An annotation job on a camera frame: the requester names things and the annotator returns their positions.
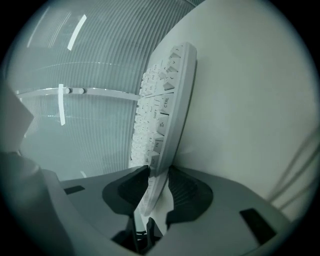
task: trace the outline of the black rectangular hole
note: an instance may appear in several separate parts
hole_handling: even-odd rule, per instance
[[[69,194],[73,194],[76,192],[79,192],[81,190],[84,190],[85,188],[83,186],[72,186],[72,187],[68,187],[64,189],[64,192],[69,195]]]
[[[276,235],[276,232],[255,209],[242,210],[240,214],[260,245],[263,245]]]

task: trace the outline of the white keyboard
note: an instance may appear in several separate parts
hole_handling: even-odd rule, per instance
[[[148,216],[166,183],[184,127],[196,71],[197,50],[174,46],[142,76],[129,167],[149,165],[151,177],[140,204]]]

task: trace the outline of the horizontal rod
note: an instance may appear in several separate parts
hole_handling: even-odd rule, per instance
[[[17,97],[20,99],[35,96],[58,95],[58,88],[39,89],[30,92],[18,93]],[[100,88],[63,88],[63,94],[83,94],[83,95],[97,95],[119,99],[126,99],[131,101],[138,101],[141,97],[136,94],[127,93],[118,90],[100,89]]]

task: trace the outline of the white wall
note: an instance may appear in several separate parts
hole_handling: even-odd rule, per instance
[[[197,71],[174,164],[237,181],[267,199],[319,124],[308,50],[263,1],[206,0],[166,35],[149,66],[184,41],[197,48]],[[274,205],[307,186],[316,167]],[[301,215],[305,197],[283,210],[291,220]]]

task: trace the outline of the curved keyboard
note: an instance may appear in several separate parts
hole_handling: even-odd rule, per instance
[[[166,182],[184,127],[196,71],[197,50],[188,42],[168,49],[167,57],[142,76],[129,167],[150,166],[149,187],[140,202],[148,216]]]

